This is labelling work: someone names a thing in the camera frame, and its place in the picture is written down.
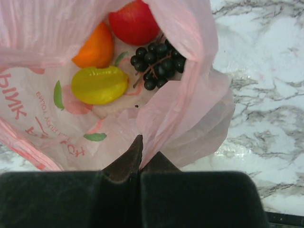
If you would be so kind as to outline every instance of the orange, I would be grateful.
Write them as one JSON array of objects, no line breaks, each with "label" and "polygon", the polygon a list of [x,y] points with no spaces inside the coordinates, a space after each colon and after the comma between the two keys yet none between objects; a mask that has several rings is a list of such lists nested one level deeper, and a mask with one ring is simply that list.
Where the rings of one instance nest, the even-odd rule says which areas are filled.
[{"label": "orange", "polygon": [[80,68],[104,68],[114,55],[114,39],[108,26],[101,22],[72,61]]}]

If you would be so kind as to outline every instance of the translucent bag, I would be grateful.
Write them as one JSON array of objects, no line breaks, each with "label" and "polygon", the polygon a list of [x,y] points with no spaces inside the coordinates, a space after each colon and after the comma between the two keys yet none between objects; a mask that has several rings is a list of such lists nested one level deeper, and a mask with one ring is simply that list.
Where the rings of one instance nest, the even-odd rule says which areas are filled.
[{"label": "translucent bag", "polygon": [[[187,58],[181,81],[157,92],[130,86],[108,105],[86,105],[73,96],[70,83],[79,68],[72,57],[108,12],[128,2],[0,1],[0,141],[39,169],[102,169],[138,134],[141,167],[159,150],[181,167],[215,152],[226,138],[234,104],[228,77],[212,68],[218,39],[208,0],[145,0]],[[115,48],[116,56],[131,56],[136,47],[116,39]],[[132,84],[137,78],[128,55],[120,68]]]}]

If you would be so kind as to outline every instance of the apple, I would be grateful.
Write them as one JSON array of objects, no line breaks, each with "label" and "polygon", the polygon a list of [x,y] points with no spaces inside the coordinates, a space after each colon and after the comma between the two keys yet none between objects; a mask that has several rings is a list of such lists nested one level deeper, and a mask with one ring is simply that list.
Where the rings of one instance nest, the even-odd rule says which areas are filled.
[{"label": "apple", "polygon": [[129,45],[146,45],[160,32],[149,6],[142,0],[135,0],[117,12],[109,13],[113,33]]}]

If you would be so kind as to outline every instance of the green leaf print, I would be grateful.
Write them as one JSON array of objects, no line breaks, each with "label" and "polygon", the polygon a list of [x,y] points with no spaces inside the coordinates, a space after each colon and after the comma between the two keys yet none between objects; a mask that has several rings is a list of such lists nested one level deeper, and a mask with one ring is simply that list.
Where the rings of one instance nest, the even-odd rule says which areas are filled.
[{"label": "green leaf print", "polygon": [[60,108],[61,110],[64,110],[65,108],[62,103],[62,91],[59,80],[57,81],[54,88],[54,104],[56,105],[57,108]]},{"label": "green leaf print", "polygon": [[117,59],[115,60],[115,64],[114,66],[117,67],[119,65],[119,63],[122,61],[122,59],[125,57],[125,55],[128,54],[128,52],[122,52]]},{"label": "green leaf print", "polygon": [[87,140],[93,141],[93,142],[100,142],[106,138],[105,133],[93,133],[93,134],[85,134],[84,137]]}]

